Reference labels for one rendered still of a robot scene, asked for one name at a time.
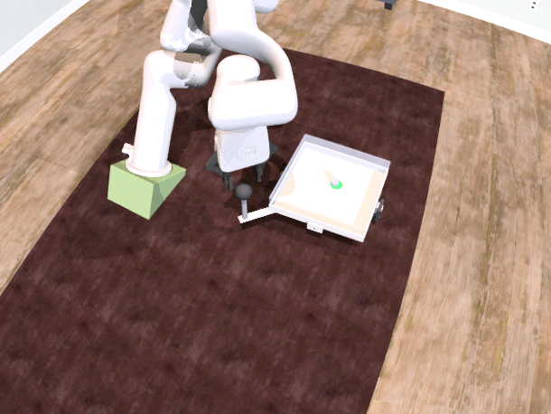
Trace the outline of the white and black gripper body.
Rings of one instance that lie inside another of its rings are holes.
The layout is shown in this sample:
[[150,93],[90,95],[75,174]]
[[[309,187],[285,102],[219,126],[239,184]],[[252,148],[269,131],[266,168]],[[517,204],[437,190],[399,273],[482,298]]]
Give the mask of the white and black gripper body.
[[223,172],[263,163],[270,154],[267,128],[256,127],[246,133],[216,129],[214,148]]

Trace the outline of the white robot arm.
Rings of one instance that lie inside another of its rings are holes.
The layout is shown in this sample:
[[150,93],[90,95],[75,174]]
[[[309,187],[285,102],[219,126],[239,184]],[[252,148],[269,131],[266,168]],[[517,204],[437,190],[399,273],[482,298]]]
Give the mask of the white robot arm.
[[[170,89],[203,88],[223,49],[244,55],[229,56],[218,65],[208,105],[216,129],[246,133],[294,119],[298,102],[290,61],[257,28],[256,13],[270,13],[278,2],[172,0],[160,34],[165,50],[145,58],[135,143],[125,143],[122,150],[129,155],[129,171],[149,177],[172,171],[167,157],[176,102]],[[204,17],[207,8],[209,17]],[[276,80],[260,80],[259,64],[251,57],[266,64]]]

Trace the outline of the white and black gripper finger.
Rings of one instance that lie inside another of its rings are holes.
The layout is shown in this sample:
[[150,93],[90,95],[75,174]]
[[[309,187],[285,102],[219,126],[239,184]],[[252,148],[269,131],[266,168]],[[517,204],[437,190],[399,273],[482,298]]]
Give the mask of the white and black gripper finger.
[[218,164],[218,155],[217,151],[215,151],[212,156],[209,158],[209,160],[205,163],[205,167],[207,170],[215,172],[215,174],[222,175],[222,180],[225,186],[228,186],[229,190],[233,190],[232,186],[232,177],[230,175],[230,172],[223,172],[221,171]]
[[253,165],[253,175],[255,176],[257,182],[259,183],[261,182],[261,175],[263,175],[263,167],[265,167],[265,163],[270,159],[271,155],[273,155],[278,150],[278,147],[275,143],[273,143],[270,140],[268,141],[269,141],[269,151],[270,151],[269,158],[263,163]]

